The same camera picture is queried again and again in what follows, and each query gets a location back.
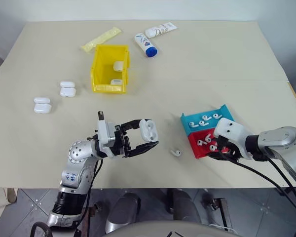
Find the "yellow storage box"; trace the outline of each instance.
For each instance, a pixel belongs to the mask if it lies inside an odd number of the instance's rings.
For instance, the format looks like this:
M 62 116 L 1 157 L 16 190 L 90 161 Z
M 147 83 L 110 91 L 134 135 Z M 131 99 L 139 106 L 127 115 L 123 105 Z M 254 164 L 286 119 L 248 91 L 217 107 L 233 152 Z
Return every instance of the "yellow storage box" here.
M 123 61 L 123 71 L 116 72 L 113 64 Z M 91 87 L 93 92 L 126 93 L 127 69 L 130 57 L 127 45 L 97 45 L 91 67 Z M 111 85 L 113 79 L 122 80 L 121 85 Z

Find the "blue tray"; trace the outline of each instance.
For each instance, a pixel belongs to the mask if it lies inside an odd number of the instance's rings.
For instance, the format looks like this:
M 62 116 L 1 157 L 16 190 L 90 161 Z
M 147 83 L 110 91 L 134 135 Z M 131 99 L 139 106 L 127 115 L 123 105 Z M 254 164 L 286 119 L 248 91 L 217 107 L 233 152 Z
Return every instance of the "blue tray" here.
M 198 113 L 198 114 L 194 114 L 194 115 L 185 116 L 184 113 L 182 113 L 181 122 L 184 127 L 186 135 L 189 136 L 193 132 L 203 131 L 203 130 L 207 130 L 207 129 L 211 129 L 211 128 L 216 127 L 217 123 L 220 119 L 213 118 L 213 114 L 222 115 L 221 118 L 226 118 L 226 119 L 234 121 L 229 109 L 227 108 L 227 105 L 221 106 L 221 108 L 218 110 L 206 111 L 206 112 L 202 112 L 202 113 Z M 204 121 L 205 123 L 208 122 L 208 125 L 206 125 L 206 126 L 199 125 L 198 127 L 190 127 L 188 125 L 190 122 L 193 122 L 194 124 L 199 124 L 199 122 L 201 120 L 203 120 L 202 117 L 204 115 L 206 115 L 207 117 L 212 117 L 210 120 Z

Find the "white table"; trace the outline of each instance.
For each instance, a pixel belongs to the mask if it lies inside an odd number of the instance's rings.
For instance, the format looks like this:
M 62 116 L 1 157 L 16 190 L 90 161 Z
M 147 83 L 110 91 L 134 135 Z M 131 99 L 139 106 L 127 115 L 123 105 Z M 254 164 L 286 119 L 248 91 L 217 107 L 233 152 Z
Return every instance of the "white table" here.
M 162 21 L 28 23 L 0 68 L 0 187 L 58 187 L 68 147 L 93 135 L 99 110 L 116 124 L 153 119 L 160 144 L 141 156 L 105 159 L 94 188 L 271 187 L 227 161 L 196 160 L 180 122 L 182 112 L 227 103 L 255 133 L 296 126 L 296 98 L 257 23 L 172 22 L 177 30 L 152 39 L 159 50 L 153 58 L 133 36 Z M 123 33 L 106 44 L 129 45 L 127 94 L 93 93 L 93 54 L 79 46 L 113 26 Z M 59 95 L 62 80 L 76 83 L 75 98 Z M 51 99 L 50 114 L 34 113 L 36 96 Z M 141 143 L 139 131 L 128 134 L 133 147 Z M 182 156 L 172 156 L 173 148 Z M 285 186 L 266 162 L 243 163 Z

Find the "white cable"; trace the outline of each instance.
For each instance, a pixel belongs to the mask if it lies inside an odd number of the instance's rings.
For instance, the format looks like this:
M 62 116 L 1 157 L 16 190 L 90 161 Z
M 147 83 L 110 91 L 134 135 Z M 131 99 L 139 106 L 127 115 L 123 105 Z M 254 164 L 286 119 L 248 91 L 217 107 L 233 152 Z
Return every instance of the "white cable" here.
M 215 225 L 215 224 L 209 224 L 209 226 L 215 226 L 215 227 L 222 228 L 222 229 L 232 230 L 236 235 L 239 235 L 233 228 L 229 228 L 229 227 L 225 227 L 225 226 L 219 226 L 219 225 Z

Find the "blue bottle cap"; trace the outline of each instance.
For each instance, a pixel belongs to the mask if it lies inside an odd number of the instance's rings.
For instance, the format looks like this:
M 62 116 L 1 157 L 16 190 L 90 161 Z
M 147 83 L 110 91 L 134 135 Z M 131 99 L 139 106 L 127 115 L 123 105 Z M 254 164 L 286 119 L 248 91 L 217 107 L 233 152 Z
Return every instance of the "blue bottle cap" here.
M 147 57 L 151 58 L 157 54 L 158 50 L 155 47 L 150 47 L 146 50 Z

